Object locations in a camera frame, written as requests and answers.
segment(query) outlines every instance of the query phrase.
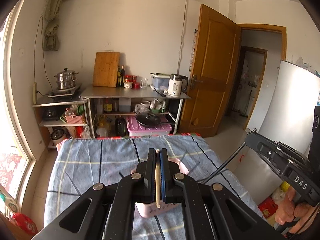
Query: screw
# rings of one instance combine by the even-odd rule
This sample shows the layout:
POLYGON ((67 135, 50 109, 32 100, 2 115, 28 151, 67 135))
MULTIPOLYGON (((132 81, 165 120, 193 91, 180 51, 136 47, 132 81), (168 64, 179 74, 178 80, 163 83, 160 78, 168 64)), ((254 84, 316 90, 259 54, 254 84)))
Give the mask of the screw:
POLYGON ((181 179, 184 179, 184 175, 182 173, 177 173, 177 174, 175 174, 174 178, 181 180, 181 179))
POLYGON ((101 189, 103 189, 103 184, 98 182, 98 183, 93 185, 93 189, 94 190, 101 190, 101 189))
POLYGON ((140 178, 141 178, 141 174, 136 172, 136 173, 134 173, 134 174, 131 175, 131 178, 133 178, 133 179, 140 179, 140 178))
POLYGON ((220 183, 215 183, 215 184, 212 185, 212 188, 214 190, 220 191, 220 190, 223 189, 223 186, 220 183))

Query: hand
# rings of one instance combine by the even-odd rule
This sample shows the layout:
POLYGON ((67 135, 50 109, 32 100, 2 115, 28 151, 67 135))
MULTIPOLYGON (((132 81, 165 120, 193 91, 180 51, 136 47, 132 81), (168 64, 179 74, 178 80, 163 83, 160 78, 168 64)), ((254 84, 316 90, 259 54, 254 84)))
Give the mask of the hand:
MULTIPOLYGON (((308 203, 300 203, 296 207, 292 199, 296 195, 296 191, 293 187, 289 187, 285 194, 284 200, 280 203, 278 210, 276 211, 275 220, 280 225, 284 225, 285 222, 292 222, 294 217, 300 217, 300 220, 289 230, 289 233, 296 233, 307 219, 311 216, 315 207, 310 206, 308 203)), ((310 227, 317 213, 309 220, 299 233, 305 231, 310 227)))

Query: wooden cutting board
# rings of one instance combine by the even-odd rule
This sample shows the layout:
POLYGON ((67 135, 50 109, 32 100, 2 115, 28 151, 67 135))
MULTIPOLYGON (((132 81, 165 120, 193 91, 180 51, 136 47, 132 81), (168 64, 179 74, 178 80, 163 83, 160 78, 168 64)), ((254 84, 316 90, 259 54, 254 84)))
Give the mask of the wooden cutting board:
POLYGON ((120 52, 97 52, 93 70, 96 87, 116 87, 120 52))

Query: bed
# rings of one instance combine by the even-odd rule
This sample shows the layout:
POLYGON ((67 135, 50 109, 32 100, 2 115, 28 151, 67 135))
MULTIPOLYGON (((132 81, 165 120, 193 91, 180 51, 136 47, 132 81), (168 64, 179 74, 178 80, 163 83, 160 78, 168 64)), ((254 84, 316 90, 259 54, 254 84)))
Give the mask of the bed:
MULTIPOLYGON (((184 158, 183 164, 191 177, 201 180, 221 165, 220 159, 197 135, 166 135, 119 139, 66 140, 54 164, 45 204, 44 225, 48 225, 82 193, 97 182, 105 185, 119 182, 130 174, 138 162, 146 161, 148 149, 167 148, 168 156, 184 158)), ((260 217, 257 205, 249 193, 228 170, 211 179, 219 182, 243 200, 260 217)), ((132 239, 185 239, 181 206, 156 217, 143 218, 137 208, 134 214, 132 239)))

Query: electric kettle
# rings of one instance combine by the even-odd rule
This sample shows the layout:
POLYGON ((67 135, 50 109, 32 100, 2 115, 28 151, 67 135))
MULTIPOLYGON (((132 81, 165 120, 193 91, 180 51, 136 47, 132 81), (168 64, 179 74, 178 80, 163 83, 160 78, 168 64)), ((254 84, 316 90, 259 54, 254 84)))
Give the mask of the electric kettle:
POLYGON ((172 97, 180 96, 181 92, 187 91, 189 79, 186 76, 171 74, 169 80, 168 95, 172 97), (186 81, 185 88, 182 89, 182 80, 186 81))

